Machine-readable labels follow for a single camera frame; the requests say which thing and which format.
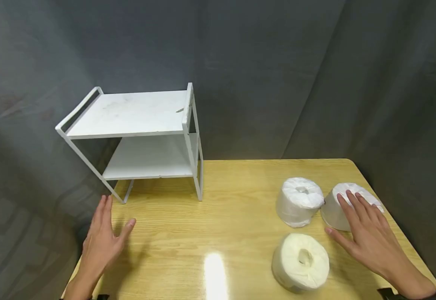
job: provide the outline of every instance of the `plastic-wrapped toilet paper roll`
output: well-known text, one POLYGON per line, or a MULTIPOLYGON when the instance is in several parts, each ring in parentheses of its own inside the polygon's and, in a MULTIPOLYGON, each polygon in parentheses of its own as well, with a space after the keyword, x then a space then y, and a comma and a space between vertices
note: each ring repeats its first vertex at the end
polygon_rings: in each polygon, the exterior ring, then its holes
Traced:
POLYGON ((346 195, 346 190, 350 190, 353 194, 360 193, 363 198, 370 204, 375 204, 381 212, 383 212, 383 208, 381 207, 381 203, 370 194, 369 191, 365 190, 363 187, 359 186, 356 183, 339 183, 335 185, 335 187, 331 190, 331 192, 325 198, 325 204, 321 207, 321 216, 328 226, 331 226, 338 230, 346 230, 350 231, 350 224, 348 224, 348 220, 345 217, 345 213, 341 206, 338 203, 337 195, 340 193, 343 198, 350 203, 348 196, 346 195))
POLYGON ((283 183, 276 210, 281 220, 296 228, 310 224, 311 217, 323 203, 323 193, 316 183, 303 177, 294 177, 283 183))
POLYGON ((322 286, 330 264, 328 253, 313 237, 290 233, 275 249, 271 269, 279 284, 297 293, 322 286))

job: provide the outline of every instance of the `wood grain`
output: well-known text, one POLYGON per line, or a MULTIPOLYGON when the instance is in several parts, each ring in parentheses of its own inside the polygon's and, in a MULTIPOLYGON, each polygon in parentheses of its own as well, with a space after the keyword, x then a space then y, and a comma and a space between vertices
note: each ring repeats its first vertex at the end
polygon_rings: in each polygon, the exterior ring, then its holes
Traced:
MULTIPOLYGON (((203 201, 192 178, 135 180, 126 205, 113 206, 114 229, 137 224, 125 251, 99 282, 95 294, 113 299, 367 299, 390 285, 355 262, 323 231, 319 212, 310 225, 293 229, 275 212, 289 177, 315 181, 325 195, 337 183, 357 183, 375 195, 348 159, 205 161, 203 201), (316 291, 293 294, 271 273, 281 238, 308 234, 330 257, 328 280, 316 291)), ((124 195, 127 181, 116 187, 124 195)), ((385 212, 411 261, 435 284, 395 221, 385 212)))

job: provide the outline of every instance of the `gray curtain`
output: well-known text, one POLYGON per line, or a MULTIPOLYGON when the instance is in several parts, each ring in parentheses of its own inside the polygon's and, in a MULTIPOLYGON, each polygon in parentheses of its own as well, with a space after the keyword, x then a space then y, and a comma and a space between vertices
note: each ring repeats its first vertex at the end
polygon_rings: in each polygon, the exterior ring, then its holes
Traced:
POLYGON ((54 130, 93 87, 57 12, 0 1, 0 299, 59 298, 104 192, 54 130))
POLYGON ((352 159, 436 275, 436 0, 0 0, 0 299, 60 296, 104 192, 54 126, 187 82, 205 159, 352 159))

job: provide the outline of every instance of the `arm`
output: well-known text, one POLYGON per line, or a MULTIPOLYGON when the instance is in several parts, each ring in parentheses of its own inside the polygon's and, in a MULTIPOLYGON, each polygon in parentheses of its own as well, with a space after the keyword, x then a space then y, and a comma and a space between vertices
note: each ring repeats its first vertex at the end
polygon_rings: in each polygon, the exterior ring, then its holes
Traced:
POLYGON ((91 299, 99 278, 120 255, 135 226, 136 220, 129 220, 120 236, 116 237, 111 227, 111 205, 111 196, 101 196, 83 243, 80 267, 75 278, 66 287, 64 300, 91 299))
POLYGON ((353 240, 333 228, 326 233, 354 259, 385 278, 407 299, 424 299, 436 294, 435 285, 411 263, 401 249, 386 218, 359 193, 346 191, 354 209, 338 194, 338 202, 350 224, 353 240))

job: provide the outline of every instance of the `two-tier shelf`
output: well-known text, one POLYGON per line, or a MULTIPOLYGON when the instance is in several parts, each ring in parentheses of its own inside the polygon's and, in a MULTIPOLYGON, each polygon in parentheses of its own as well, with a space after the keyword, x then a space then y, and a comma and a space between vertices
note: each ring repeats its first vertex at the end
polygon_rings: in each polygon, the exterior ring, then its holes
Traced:
POLYGON ((97 86, 55 129, 122 203, 135 179, 169 177, 193 177, 202 200, 203 154, 192 83, 183 91, 127 94, 104 94, 97 86), (121 141, 101 174, 73 140, 110 137, 121 141), (124 199, 107 180, 132 180, 124 199))

